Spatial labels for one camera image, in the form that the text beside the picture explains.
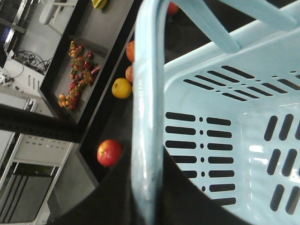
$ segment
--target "red apple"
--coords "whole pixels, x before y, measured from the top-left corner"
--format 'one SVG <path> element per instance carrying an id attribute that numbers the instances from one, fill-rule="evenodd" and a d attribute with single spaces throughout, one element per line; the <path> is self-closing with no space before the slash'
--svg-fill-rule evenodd
<path id="1" fill-rule="evenodd" d="M 178 13 L 178 10 L 179 10 L 179 7 L 175 3 L 170 2 L 167 14 L 168 15 L 175 15 L 176 13 Z"/>
<path id="2" fill-rule="evenodd" d="M 97 160 L 104 166 L 113 166 L 117 163 L 122 154 L 122 146 L 116 140 L 108 139 L 103 141 L 97 152 Z"/>
<path id="3" fill-rule="evenodd" d="M 133 67 L 132 67 L 132 65 L 126 69 L 125 77 L 129 82 L 133 83 Z"/>

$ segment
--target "small fruit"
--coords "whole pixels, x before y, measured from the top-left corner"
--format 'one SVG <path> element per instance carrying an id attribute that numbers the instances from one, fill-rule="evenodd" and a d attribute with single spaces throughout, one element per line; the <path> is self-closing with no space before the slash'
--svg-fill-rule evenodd
<path id="1" fill-rule="evenodd" d="M 65 100 L 66 96 L 64 94 L 60 94 L 60 95 L 58 95 L 58 98 L 59 98 L 59 101 L 62 102 Z"/>
<path id="2" fill-rule="evenodd" d="M 121 144 L 116 140 L 105 140 L 98 147 L 97 160 L 104 166 L 113 166 L 118 162 L 122 151 Z"/>
<path id="3" fill-rule="evenodd" d="M 134 62 L 135 61 L 135 41 L 131 41 L 128 43 L 126 47 L 126 55 L 129 61 Z"/>
<path id="4" fill-rule="evenodd" d="M 112 85 L 112 94 L 116 98 L 126 99 L 132 92 L 131 83 L 126 78 L 118 78 Z"/>
<path id="5" fill-rule="evenodd" d="M 167 14 L 168 15 L 175 15 L 176 13 L 178 13 L 178 10 L 179 10 L 179 7 L 175 3 L 170 2 Z"/>
<path id="6" fill-rule="evenodd" d="M 132 65 L 126 69 L 125 77 L 129 82 L 133 83 L 133 67 L 132 67 Z"/>

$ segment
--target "floor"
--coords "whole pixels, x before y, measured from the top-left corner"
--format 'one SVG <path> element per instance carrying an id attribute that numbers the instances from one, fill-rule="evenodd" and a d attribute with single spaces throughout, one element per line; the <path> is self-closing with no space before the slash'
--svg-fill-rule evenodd
<path id="1" fill-rule="evenodd" d="M 60 41 L 60 34 L 54 31 L 50 26 L 43 25 L 39 22 L 39 17 L 44 8 L 41 0 L 32 15 L 31 22 L 27 28 L 19 45 L 20 50 L 31 51 L 39 55 L 43 60 L 48 60 L 54 55 L 55 49 Z M 67 0 L 68 3 L 76 3 L 77 0 Z M 56 29 L 63 31 L 73 12 L 72 7 L 65 7 L 58 14 L 55 24 Z"/>

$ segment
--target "black tray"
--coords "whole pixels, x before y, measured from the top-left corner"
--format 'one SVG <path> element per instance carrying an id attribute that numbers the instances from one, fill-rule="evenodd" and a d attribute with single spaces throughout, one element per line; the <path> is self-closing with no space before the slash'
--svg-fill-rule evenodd
<path id="1" fill-rule="evenodd" d="M 84 130 L 100 100 L 128 36 L 133 29 L 140 0 L 109 0 L 105 8 L 96 10 L 91 1 L 78 0 L 70 21 L 61 37 L 40 92 L 48 106 L 60 119 L 78 124 Z M 81 96 L 79 107 L 67 112 L 59 107 L 57 96 L 69 90 L 70 62 L 68 48 L 75 41 L 92 51 L 94 62 L 102 66 L 94 84 Z"/>

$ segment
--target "light blue plastic basket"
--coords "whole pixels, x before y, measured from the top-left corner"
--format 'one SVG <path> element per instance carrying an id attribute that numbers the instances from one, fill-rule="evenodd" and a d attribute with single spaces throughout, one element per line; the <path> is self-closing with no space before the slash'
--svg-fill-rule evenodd
<path id="1" fill-rule="evenodd" d="M 300 1 L 221 0 L 258 19 L 228 34 L 201 0 L 174 0 L 213 41 L 167 64 L 168 0 L 135 33 L 132 188 L 154 224 L 163 145 L 208 197 L 257 225 L 300 221 Z"/>

